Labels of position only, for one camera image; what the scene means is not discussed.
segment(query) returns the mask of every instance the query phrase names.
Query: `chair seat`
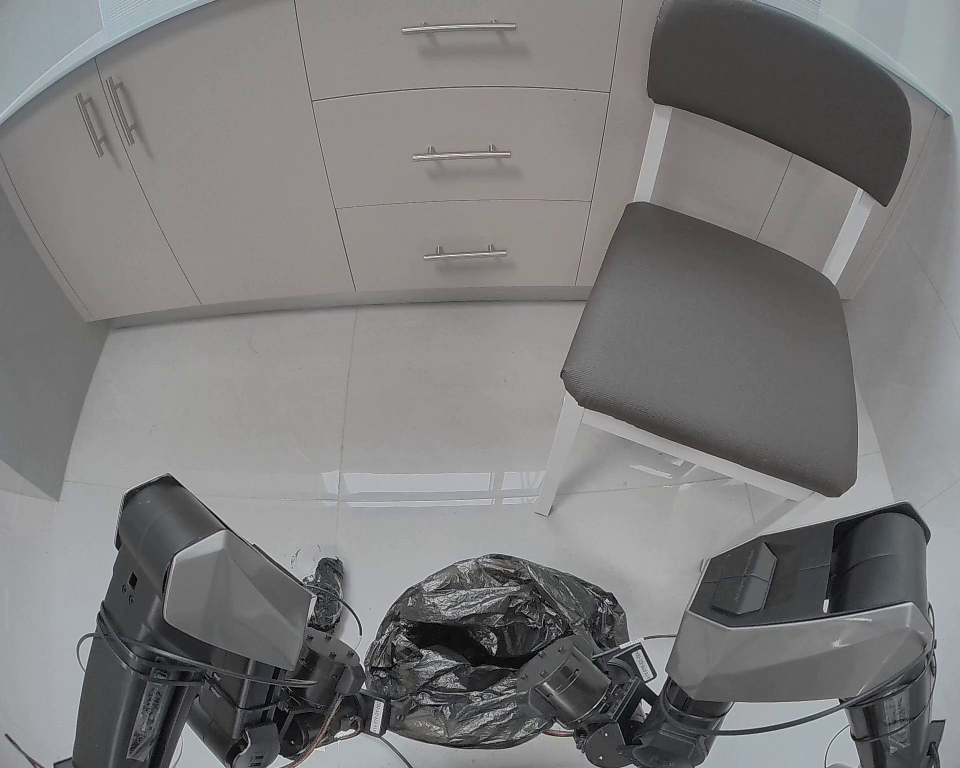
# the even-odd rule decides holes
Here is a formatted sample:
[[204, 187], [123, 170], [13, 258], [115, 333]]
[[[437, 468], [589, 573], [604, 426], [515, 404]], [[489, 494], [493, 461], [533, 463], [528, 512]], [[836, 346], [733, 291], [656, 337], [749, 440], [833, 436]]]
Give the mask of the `chair seat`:
[[624, 209], [561, 377], [591, 411], [742, 467], [827, 496], [856, 479], [836, 288], [677, 211]]

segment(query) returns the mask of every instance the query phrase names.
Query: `drawer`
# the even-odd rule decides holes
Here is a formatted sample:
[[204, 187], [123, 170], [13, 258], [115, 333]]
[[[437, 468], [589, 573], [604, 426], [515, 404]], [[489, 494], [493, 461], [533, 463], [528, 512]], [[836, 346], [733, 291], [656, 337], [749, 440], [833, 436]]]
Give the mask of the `drawer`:
[[[589, 203], [539, 200], [375, 205], [340, 211], [357, 291], [573, 285]], [[506, 255], [424, 259], [484, 252]]]
[[[297, 11], [314, 99], [461, 85], [609, 91], [620, 25], [614, 0], [317, 0]], [[401, 31], [492, 19], [516, 29]]]
[[[589, 200], [606, 93], [436, 88], [316, 102], [338, 208], [441, 200]], [[414, 161], [487, 151], [507, 158]]]

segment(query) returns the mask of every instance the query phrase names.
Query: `white chair leg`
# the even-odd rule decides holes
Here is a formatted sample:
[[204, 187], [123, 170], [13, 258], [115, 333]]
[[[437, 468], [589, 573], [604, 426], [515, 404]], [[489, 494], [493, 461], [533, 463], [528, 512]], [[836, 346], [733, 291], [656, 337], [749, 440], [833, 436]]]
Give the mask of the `white chair leg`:
[[570, 458], [573, 441], [577, 437], [577, 429], [584, 417], [584, 409], [577, 404], [570, 393], [564, 393], [564, 406], [560, 409], [560, 421], [557, 422], [557, 432], [553, 436], [553, 445], [550, 448], [550, 458], [547, 459], [546, 472], [543, 475], [543, 485], [534, 511], [538, 515], [547, 516], [553, 507], [553, 500], [557, 495], [557, 488], [564, 477], [566, 461]]
[[761, 517], [757, 522], [755, 522], [746, 530], [740, 531], [735, 537], [727, 541], [723, 547], [717, 550], [716, 554], [726, 552], [736, 546], [739, 546], [740, 544], [746, 543], [751, 539], [755, 539], [761, 533], [770, 528], [775, 522], [783, 517], [786, 517], [790, 513], [794, 513], [796, 515], [805, 515], [823, 500], [823, 496], [816, 492], [811, 492], [807, 498], [801, 499], [800, 501], [792, 498], [783, 499], [780, 504], [774, 507], [766, 515]]

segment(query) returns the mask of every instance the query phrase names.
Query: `cabinet handle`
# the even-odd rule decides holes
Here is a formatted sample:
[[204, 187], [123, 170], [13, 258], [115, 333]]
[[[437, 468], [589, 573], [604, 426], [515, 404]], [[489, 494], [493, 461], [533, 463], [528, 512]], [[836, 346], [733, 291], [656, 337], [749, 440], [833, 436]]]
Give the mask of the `cabinet handle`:
[[422, 155], [414, 155], [414, 162], [424, 162], [425, 160], [483, 160], [483, 159], [497, 159], [499, 157], [509, 157], [510, 150], [498, 150], [493, 144], [490, 145], [490, 148], [487, 150], [480, 150], [478, 152], [437, 152], [433, 146], [426, 148], [426, 152]]
[[117, 120], [120, 121], [120, 129], [127, 139], [127, 145], [133, 146], [133, 132], [136, 130], [136, 123], [127, 120], [127, 113], [123, 110], [123, 104], [120, 102], [120, 96], [117, 91], [123, 87], [123, 83], [115, 83], [113, 78], [107, 78], [107, 91], [110, 94], [110, 100], [113, 102], [113, 111], [116, 112]]
[[516, 24], [498, 22], [496, 19], [479, 24], [427, 24], [418, 27], [404, 27], [400, 31], [405, 35], [428, 35], [432, 32], [512, 32]]
[[437, 246], [435, 253], [428, 253], [423, 257], [424, 261], [449, 261], [457, 258], [490, 258], [491, 256], [505, 256], [506, 251], [495, 251], [493, 245], [488, 245], [485, 251], [462, 251], [459, 253], [444, 253], [444, 249]]
[[90, 113], [86, 110], [86, 105], [88, 104], [93, 104], [93, 97], [91, 96], [90, 98], [85, 99], [82, 93], [78, 93], [77, 106], [80, 108], [80, 115], [84, 119], [86, 133], [90, 137], [90, 141], [93, 142], [93, 151], [97, 153], [97, 157], [103, 157], [103, 143], [107, 141], [107, 135], [104, 133], [104, 135], [102, 135], [100, 138], [97, 138], [97, 130], [93, 126], [93, 119], [90, 117]]

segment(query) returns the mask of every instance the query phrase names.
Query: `white floor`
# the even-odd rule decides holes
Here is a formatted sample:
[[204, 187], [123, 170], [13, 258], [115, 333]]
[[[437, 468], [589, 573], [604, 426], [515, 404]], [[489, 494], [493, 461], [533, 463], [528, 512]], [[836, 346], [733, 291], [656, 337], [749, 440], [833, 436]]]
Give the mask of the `white floor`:
[[[107, 587], [120, 496], [166, 471], [300, 576], [321, 555], [342, 558], [364, 647], [404, 588], [494, 551], [613, 591], [633, 636], [674, 631], [701, 558], [779, 500], [701, 469], [678, 477], [668, 457], [584, 427], [554, 514], [535, 516], [563, 398], [559, 370], [581, 309], [426, 304], [112, 332], [60, 503], [0, 492], [3, 730], [48, 766], [69, 755], [82, 681], [74, 643], [92, 628]], [[862, 408], [860, 421], [857, 484], [818, 517], [892, 500]], [[351, 627], [345, 639], [355, 639]], [[662, 669], [669, 642], [652, 650]], [[727, 725], [817, 707], [744, 705]], [[834, 715], [720, 739], [708, 765], [819, 766], [845, 722]], [[568, 741], [547, 736], [501, 752], [394, 740], [416, 768], [588, 765]], [[846, 737], [830, 758], [856, 764]], [[0, 743], [0, 766], [20, 764]], [[216, 764], [188, 733], [180, 768]], [[400, 765], [361, 738], [307, 764]]]

